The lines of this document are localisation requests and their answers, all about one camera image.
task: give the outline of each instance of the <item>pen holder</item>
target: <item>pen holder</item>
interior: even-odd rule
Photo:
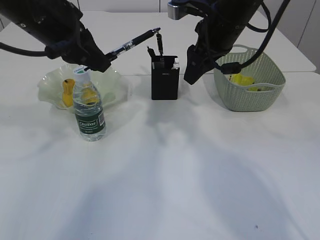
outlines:
[[[177,56],[153,56],[151,58],[152,100],[177,100],[179,73]]]

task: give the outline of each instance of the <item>plastic bottle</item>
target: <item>plastic bottle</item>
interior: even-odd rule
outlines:
[[[101,139],[106,134],[106,122],[100,93],[93,85],[88,71],[83,66],[73,71],[73,108],[82,138],[89,142]]]

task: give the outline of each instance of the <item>basket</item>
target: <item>basket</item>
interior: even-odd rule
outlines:
[[[225,63],[244,63],[257,51],[244,45],[235,45],[236,48],[244,48],[245,52],[228,53],[221,57],[217,63],[221,66]],[[240,86],[229,81],[229,75],[214,70],[214,81],[224,105],[235,112],[259,112],[265,111],[276,101],[286,84],[286,79],[278,66],[271,58],[263,53],[254,63],[242,69],[241,74],[253,77],[255,84]]]

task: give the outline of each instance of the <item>green label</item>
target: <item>green label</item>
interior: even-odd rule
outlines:
[[[75,115],[80,132],[84,134],[99,133],[106,126],[105,116],[103,111],[92,116]]]

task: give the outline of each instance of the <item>black pen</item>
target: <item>black pen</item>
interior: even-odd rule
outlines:
[[[150,55],[151,58],[154,58],[156,56],[155,50],[153,50],[152,48],[150,48],[149,46],[146,46],[148,49],[148,53]]]
[[[162,36],[160,33],[156,34],[156,41],[158,43],[158,49],[159,49],[159,53],[161,55],[161,57],[164,55],[164,46],[162,43]]]
[[[105,56],[109,58],[110,62],[117,59],[119,55],[123,54],[126,51],[129,51],[130,49],[134,48],[135,46],[143,43],[145,40],[148,40],[149,38],[153,37],[155,34],[157,34],[161,30],[160,27],[157,27],[155,29],[149,30],[145,32],[144,34],[137,36],[136,38],[132,39],[131,41],[128,41],[127,43],[123,44],[121,47],[116,48],[115,50],[109,52]]]

